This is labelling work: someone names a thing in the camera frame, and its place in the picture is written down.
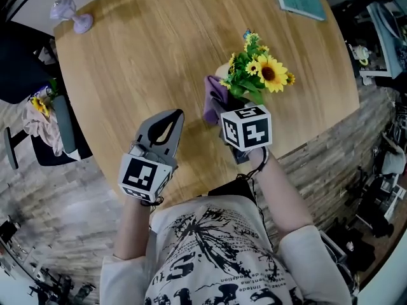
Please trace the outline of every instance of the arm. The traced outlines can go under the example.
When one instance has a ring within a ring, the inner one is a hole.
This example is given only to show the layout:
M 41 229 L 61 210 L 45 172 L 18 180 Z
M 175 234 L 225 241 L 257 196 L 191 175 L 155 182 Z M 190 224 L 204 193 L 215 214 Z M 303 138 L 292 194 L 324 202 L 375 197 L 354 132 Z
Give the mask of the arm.
M 255 149 L 250 152 L 249 159 L 253 168 L 256 168 L 263 160 L 262 150 Z M 256 178 L 281 237 L 313 224 L 303 198 L 290 183 L 272 153 Z
M 256 168 L 263 160 L 261 149 L 249 154 Z M 348 288 L 313 226 L 308 208 L 270 153 L 257 180 L 279 233 L 280 253 L 305 299 L 325 304 L 351 304 Z
M 149 236 L 150 208 L 127 196 L 114 256 L 103 260 L 100 275 L 100 303 L 104 305 L 144 304 L 149 285 L 145 257 Z
M 128 196 L 121 216 L 120 228 L 114 244 L 114 255 L 121 260 L 146 255 L 149 235 L 150 208 L 140 200 Z

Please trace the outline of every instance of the black chair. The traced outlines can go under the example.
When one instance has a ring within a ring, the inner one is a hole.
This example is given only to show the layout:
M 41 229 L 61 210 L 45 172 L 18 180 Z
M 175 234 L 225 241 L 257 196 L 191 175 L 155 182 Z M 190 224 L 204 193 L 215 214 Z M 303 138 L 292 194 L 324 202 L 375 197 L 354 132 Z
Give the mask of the black chair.
M 34 29 L 25 30 L 19 25 L 8 23 L 0 31 L 0 99 L 11 104 L 20 103 L 49 83 L 49 80 L 56 79 L 60 95 L 53 100 L 52 106 L 57 116 L 64 150 L 67 153 L 78 150 L 81 159 L 90 157 L 92 152 L 69 103 L 59 64 L 45 66 L 34 54 L 49 43 L 50 36 Z M 23 39 L 25 34 L 31 36 Z M 12 136 L 10 128 L 4 130 L 6 152 L 13 169 L 18 168 L 14 148 L 27 137 L 28 134 L 24 131 Z M 31 141 L 42 166 L 57 166 L 75 161 L 66 154 L 56 157 L 52 148 L 41 137 L 32 136 Z

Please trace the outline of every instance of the yellow flower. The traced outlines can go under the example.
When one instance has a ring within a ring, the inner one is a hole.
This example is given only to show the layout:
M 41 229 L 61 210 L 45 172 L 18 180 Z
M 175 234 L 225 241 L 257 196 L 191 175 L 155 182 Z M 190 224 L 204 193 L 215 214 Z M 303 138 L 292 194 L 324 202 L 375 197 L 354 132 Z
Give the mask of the yellow flower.
M 259 51 L 260 52 L 269 52 L 270 49 L 267 46 L 262 45 L 262 46 L 259 47 Z
M 235 54 L 232 53 L 232 54 L 231 54 L 231 58 L 230 58 L 230 60 L 229 60 L 229 65 L 232 66 L 233 63 L 234 63 L 234 61 L 235 61 Z
M 287 85 L 293 85 L 295 83 L 295 76 L 291 72 L 287 72 Z
M 247 65 L 246 65 L 246 72 L 248 74 L 250 74 L 251 76 L 253 76 L 254 74 L 256 74 L 258 71 L 258 65 L 257 62 L 255 60 L 250 61 Z
M 252 40 L 253 38 L 256 38 L 257 40 L 260 40 L 259 34 L 257 34 L 257 33 L 251 33 L 251 34 L 249 34 L 249 35 L 246 36 L 246 41 L 247 41 L 247 42 L 251 42 L 251 40 Z
M 34 97 L 34 98 L 31 100 L 31 102 L 32 102 L 34 108 L 35 108 L 38 112 L 44 114 L 46 117 L 50 116 L 49 110 L 46 108 L 44 102 L 43 102 L 40 98 Z
M 225 87 L 227 87 L 227 89 L 230 89 L 231 88 L 231 86 L 230 86 L 230 84 L 228 84 L 225 80 L 220 80 L 220 82 L 219 82 L 219 84 L 221 84 L 222 86 L 225 86 Z
M 271 56 L 266 58 L 264 55 L 260 55 L 257 61 L 260 82 L 264 83 L 270 92 L 283 91 L 283 85 L 287 84 L 287 68 L 284 68 L 282 63 L 277 62 Z

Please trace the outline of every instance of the floor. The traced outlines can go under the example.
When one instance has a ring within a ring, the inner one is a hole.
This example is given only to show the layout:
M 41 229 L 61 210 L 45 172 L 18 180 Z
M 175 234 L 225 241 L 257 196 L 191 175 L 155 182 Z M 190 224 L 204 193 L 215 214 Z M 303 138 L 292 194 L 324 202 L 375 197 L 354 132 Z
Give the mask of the floor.
M 356 168 L 371 164 L 371 148 L 393 112 L 392 91 L 362 86 L 358 81 L 361 108 L 332 129 L 280 159 L 281 165 L 304 196 L 315 223 L 327 228 L 335 217 L 353 217 L 354 208 L 344 205 L 345 186 L 356 176 Z M 23 105 L 0 102 L 0 130 L 22 128 Z M 0 144 L 0 222 L 8 214 L 22 224 L 16 234 L 26 249 L 51 249 L 45 266 L 69 274 L 77 286 L 83 281 L 99 284 L 102 258 L 111 254 L 121 214 L 113 191 L 93 158 L 55 168 L 38 165 L 29 139 L 16 154 L 20 168 L 8 164 Z M 277 247 L 277 232 L 264 200 L 268 234 Z M 97 301 L 92 292 L 88 301 Z

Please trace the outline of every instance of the purple napkin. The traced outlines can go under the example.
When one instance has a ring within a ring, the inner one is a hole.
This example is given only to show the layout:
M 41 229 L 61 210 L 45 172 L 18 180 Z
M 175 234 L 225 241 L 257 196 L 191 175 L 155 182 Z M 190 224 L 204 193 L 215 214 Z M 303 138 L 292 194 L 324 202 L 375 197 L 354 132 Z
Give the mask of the purple napkin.
M 223 103 L 228 103 L 228 89 L 219 84 L 219 80 L 221 80 L 221 78 L 217 76 L 205 77 L 205 107 L 203 109 L 203 119 L 212 125 L 216 125 L 219 118 L 212 108 L 211 100 L 214 97 L 211 93 L 215 93 Z

